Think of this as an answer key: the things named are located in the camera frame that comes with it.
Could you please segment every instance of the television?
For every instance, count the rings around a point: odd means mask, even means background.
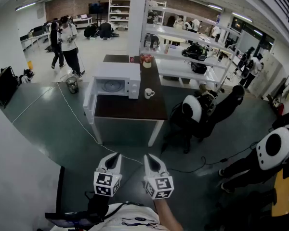
[[[108,2],[89,3],[89,14],[103,14],[108,13]]]

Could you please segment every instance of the shelf board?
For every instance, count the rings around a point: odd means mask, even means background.
[[[169,48],[168,54],[165,54],[164,53],[165,45],[160,44],[156,51],[154,51],[152,49],[150,49],[149,51],[146,51],[145,49],[143,49],[141,51],[141,53],[151,54],[151,55],[155,56],[157,59],[184,60],[184,61],[189,61],[189,62],[194,62],[194,63],[205,64],[207,66],[217,67],[217,68],[221,68],[221,69],[227,69],[227,66],[224,63],[219,62],[218,58],[215,56],[206,58],[205,61],[198,61],[198,60],[195,60],[193,58],[183,56],[182,50],[184,50],[184,48],[182,46],[177,46],[176,49]]]
[[[199,81],[213,82],[218,84],[220,81],[214,70],[208,67],[205,74],[197,74],[192,71],[191,65],[184,61],[173,61],[166,59],[155,59],[158,73],[162,76],[180,77]]]
[[[196,41],[199,44],[210,45],[214,48],[218,48],[225,52],[233,54],[233,51],[231,49],[225,48],[221,44],[215,42],[213,38],[209,38],[208,36],[204,34],[194,33],[194,32],[185,31],[185,30],[179,30],[173,27],[161,26],[161,25],[155,25],[155,24],[147,24],[145,30],[146,32],[152,33],[155,35],[167,35],[167,36],[173,36],[173,37],[181,38],[185,40]]]
[[[116,20],[116,19],[110,19],[109,21],[124,21],[124,22],[128,22],[129,20]]]
[[[129,8],[129,6],[110,6],[111,8]]]
[[[199,16],[199,15],[196,15],[196,14],[192,14],[192,13],[188,13],[188,12],[185,12],[185,11],[181,11],[181,10],[176,10],[176,9],[172,9],[172,8],[167,8],[167,7],[162,7],[162,6],[154,6],[154,7],[150,7],[151,10],[156,10],[156,11],[162,11],[162,12],[168,12],[168,13],[174,13],[174,14],[177,14],[177,15],[183,15],[183,16],[187,16],[187,17],[190,17],[190,18],[193,18],[193,19],[198,19],[202,22],[205,22],[205,23],[208,23],[210,25],[213,25],[213,26],[218,26],[220,29],[224,29],[226,30],[227,32],[231,32],[232,34],[238,36],[238,37],[241,37],[242,35],[228,27],[225,27],[225,26],[222,26],[220,24],[217,24],[215,21],[212,21],[212,20],[209,20],[205,17],[202,17],[202,16]]]
[[[130,13],[109,13],[109,14],[130,14]]]

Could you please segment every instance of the forearm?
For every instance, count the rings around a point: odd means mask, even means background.
[[[172,214],[165,199],[154,200],[161,225],[170,231],[183,231],[183,227]]]

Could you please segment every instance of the cup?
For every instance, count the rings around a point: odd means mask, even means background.
[[[154,96],[154,94],[155,94],[155,92],[154,91],[152,91],[152,89],[150,89],[150,88],[147,88],[147,89],[145,89],[145,91],[144,91],[144,97],[146,98],[146,99],[149,99],[149,98],[151,98],[152,96]]]

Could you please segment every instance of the white floor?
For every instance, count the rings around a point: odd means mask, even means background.
[[[76,44],[79,49],[79,64],[80,70],[86,70],[86,74],[83,75],[83,81],[90,81],[93,70],[98,63],[102,62],[105,55],[127,55],[127,34],[128,32],[116,31],[120,34],[118,38],[112,38],[111,40],[88,40],[83,35],[83,29],[78,30],[78,36],[76,39]],[[31,61],[33,64],[33,72],[35,75],[32,82],[56,82],[60,80],[65,80],[68,76],[67,71],[70,70],[68,65],[59,69],[59,60],[55,66],[55,70],[51,69],[52,60],[54,57],[53,52],[45,51],[45,48],[49,46],[48,41],[43,43],[44,39],[39,40],[40,47],[35,43],[33,46],[29,47],[24,51],[27,61]],[[187,48],[189,45],[181,43],[181,46]],[[235,86],[238,84],[240,79],[233,74],[236,66],[232,64],[227,73],[230,80],[225,81],[225,85]],[[223,70],[219,68],[214,69],[218,78],[223,75]],[[162,77],[161,83],[166,86],[184,87],[198,89],[199,83],[195,80],[191,80],[189,84],[184,84],[181,80],[171,81],[165,80]]]

